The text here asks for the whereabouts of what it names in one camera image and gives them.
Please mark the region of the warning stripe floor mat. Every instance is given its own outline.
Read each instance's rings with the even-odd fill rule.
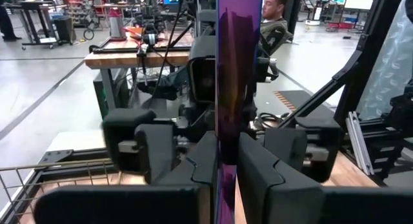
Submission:
[[[274,95],[292,112],[311,98],[311,95],[303,90],[275,91]],[[332,117],[334,112],[325,105],[320,105],[308,117]]]

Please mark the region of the person's leg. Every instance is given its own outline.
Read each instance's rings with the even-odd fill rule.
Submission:
[[[12,20],[10,20],[10,17],[7,14],[7,10],[3,6],[0,6],[0,29],[1,32],[4,34],[3,39],[5,41],[21,39],[20,37],[15,36]]]
[[[175,100],[177,98],[177,91],[182,88],[188,81],[188,72],[186,67],[182,66],[176,72],[173,72],[167,76],[161,77],[159,79],[158,87],[156,88],[157,81],[147,81],[145,84],[144,81],[137,84],[140,91],[149,93],[155,98]]]

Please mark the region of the storage rack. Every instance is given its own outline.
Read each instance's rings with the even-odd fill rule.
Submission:
[[[69,6],[69,14],[74,20],[74,25],[81,25],[81,20],[86,17],[87,11],[84,8],[85,2],[83,0],[62,0]],[[104,5],[108,0],[90,0],[93,5]],[[103,8],[95,8],[98,15],[104,16]]]

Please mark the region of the workbench leg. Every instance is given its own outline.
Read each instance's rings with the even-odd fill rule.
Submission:
[[[25,18],[25,13],[22,10],[17,10],[17,16],[19,17],[21,24],[23,25],[23,29],[26,32],[27,38],[29,43],[33,43],[33,35],[32,32],[30,31],[30,27],[28,25],[28,22]]]
[[[30,12],[29,12],[28,10],[23,10],[23,12],[24,12],[25,15],[26,15],[27,22],[28,22],[28,25],[29,25],[29,27],[30,27],[30,32],[32,33],[32,35],[33,35],[33,37],[34,37],[34,42],[37,43],[37,44],[39,44],[39,43],[40,43],[40,39],[39,39],[39,36],[38,36],[38,34],[37,34],[36,27],[35,27],[34,24],[33,24],[32,16],[30,15]]]
[[[109,111],[117,108],[114,80],[110,69],[101,69],[103,88],[105,89],[106,102],[108,103]]]
[[[52,19],[50,18],[49,10],[42,10],[42,13],[43,13],[43,16],[45,17],[46,25],[50,30],[50,37],[54,37],[57,41],[57,37],[53,29]]]

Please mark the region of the purple panel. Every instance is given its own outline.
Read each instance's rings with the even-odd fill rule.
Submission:
[[[254,73],[262,0],[217,0],[217,223],[234,223],[237,147],[247,83]]]

